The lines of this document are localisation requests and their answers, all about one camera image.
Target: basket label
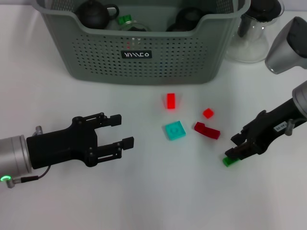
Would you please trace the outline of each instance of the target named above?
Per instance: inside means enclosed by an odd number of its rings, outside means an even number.
[[[151,50],[121,50],[121,57],[124,59],[153,58]]]

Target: sticker label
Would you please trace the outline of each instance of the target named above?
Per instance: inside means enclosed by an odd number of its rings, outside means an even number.
[[[123,59],[153,58],[151,50],[122,50],[121,57]]]
[[[280,123],[279,125],[275,126],[274,129],[275,131],[279,132],[287,127],[287,123],[284,121]]]

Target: teapot handle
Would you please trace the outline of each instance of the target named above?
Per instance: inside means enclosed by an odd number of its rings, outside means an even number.
[[[113,7],[113,8],[116,9],[116,13],[113,14],[113,15],[110,15],[110,20],[116,19],[117,16],[119,15],[119,8],[118,8],[118,6],[115,5],[115,4],[108,4],[108,5],[105,5],[105,7],[106,7],[106,8],[111,8],[111,7]]]

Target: teal block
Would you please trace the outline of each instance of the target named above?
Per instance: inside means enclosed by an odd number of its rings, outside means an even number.
[[[165,131],[170,140],[176,140],[186,135],[180,121],[166,125]]]

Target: dark red block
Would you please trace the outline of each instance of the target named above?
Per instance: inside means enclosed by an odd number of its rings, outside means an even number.
[[[168,109],[176,108],[176,96],[174,93],[168,93],[166,96],[166,105]]]
[[[220,137],[220,134],[221,134],[220,131],[215,130],[213,128],[208,128],[205,126],[204,123],[201,123],[201,122],[197,122],[194,129],[200,134],[203,134],[206,137],[216,139],[216,140]]]

